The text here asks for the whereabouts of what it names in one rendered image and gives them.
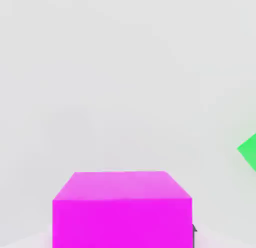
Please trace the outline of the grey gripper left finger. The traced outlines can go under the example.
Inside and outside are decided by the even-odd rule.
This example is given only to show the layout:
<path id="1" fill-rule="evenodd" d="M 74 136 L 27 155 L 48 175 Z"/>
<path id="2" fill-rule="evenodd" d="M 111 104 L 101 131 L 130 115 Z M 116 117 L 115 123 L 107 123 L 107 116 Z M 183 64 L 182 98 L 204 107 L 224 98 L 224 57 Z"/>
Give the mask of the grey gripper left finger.
<path id="1" fill-rule="evenodd" d="M 51 232 L 41 232 L 0 248 L 53 248 Z"/>

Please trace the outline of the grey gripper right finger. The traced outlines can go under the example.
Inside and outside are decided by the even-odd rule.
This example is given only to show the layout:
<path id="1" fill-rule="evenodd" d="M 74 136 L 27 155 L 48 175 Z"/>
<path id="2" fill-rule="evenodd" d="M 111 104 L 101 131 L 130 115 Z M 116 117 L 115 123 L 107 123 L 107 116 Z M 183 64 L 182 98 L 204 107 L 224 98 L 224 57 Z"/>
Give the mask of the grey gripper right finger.
<path id="1" fill-rule="evenodd" d="M 196 225 L 194 248 L 256 248 L 256 244 L 244 243 L 212 231 L 205 225 Z"/>

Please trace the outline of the small magenta cube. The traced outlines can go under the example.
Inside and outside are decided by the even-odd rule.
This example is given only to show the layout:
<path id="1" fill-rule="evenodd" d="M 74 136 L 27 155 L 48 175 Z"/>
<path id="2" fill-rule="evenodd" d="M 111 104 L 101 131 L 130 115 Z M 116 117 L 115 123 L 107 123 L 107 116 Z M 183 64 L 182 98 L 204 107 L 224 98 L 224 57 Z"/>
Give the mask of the small magenta cube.
<path id="1" fill-rule="evenodd" d="M 192 197 L 164 171 L 75 172 L 52 201 L 52 248 L 194 248 Z"/>

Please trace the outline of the small green cube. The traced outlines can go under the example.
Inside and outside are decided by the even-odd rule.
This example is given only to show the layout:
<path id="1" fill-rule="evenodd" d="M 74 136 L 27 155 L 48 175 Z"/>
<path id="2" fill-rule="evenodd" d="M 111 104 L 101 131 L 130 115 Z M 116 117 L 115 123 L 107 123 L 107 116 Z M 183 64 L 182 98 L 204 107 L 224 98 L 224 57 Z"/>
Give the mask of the small green cube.
<path id="1" fill-rule="evenodd" d="M 251 166 L 251 168 L 256 171 L 256 133 L 243 142 L 237 150 L 246 160 L 246 162 Z"/>

